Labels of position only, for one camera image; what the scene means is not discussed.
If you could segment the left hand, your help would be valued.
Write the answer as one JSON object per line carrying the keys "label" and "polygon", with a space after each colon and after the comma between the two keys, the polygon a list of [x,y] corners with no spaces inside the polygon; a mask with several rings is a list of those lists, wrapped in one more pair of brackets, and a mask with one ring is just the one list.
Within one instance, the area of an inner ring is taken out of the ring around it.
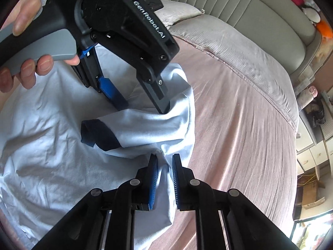
{"label": "left hand", "polygon": [[84,49],[87,25],[80,13],[82,0],[20,0],[17,13],[1,31],[1,91],[13,89],[14,77],[32,88],[36,75],[50,72],[55,60],[77,66]]}

